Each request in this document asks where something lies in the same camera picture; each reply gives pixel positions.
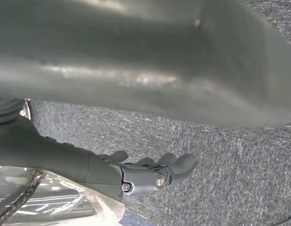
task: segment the transparent plastic bag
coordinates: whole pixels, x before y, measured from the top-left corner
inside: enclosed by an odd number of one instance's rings
[[[0,167],[0,214],[30,184],[36,169]],[[26,203],[5,225],[25,226],[113,226],[121,220],[122,203],[55,173],[45,179]]]

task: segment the screw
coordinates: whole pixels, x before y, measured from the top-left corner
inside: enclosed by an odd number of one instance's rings
[[[124,192],[129,192],[131,190],[131,185],[130,184],[122,184],[121,186],[121,189]]]
[[[156,185],[158,187],[163,187],[165,184],[165,177],[163,175],[159,175],[156,178]]]

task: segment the robotic hand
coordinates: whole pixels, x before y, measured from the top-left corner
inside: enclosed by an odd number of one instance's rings
[[[125,195],[154,192],[165,186],[181,182],[191,174],[196,160],[191,154],[177,158],[167,153],[155,162],[151,158],[144,158],[137,163],[122,163],[128,158],[125,151],[118,151],[110,156],[98,155],[112,167],[118,168],[122,174],[121,189]]]

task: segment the gray felt surface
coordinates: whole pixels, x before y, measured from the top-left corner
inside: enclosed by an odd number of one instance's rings
[[[291,43],[291,0],[249,2]],[[34,101],[32,108],[41,134],[95,153],[125,150],[131,161],[167,152],[197,157],[199,165],[184,183],[125,198],[131,218],[165,226],[271,226],[291,215],[291,124],[233,130],[68,104]]]

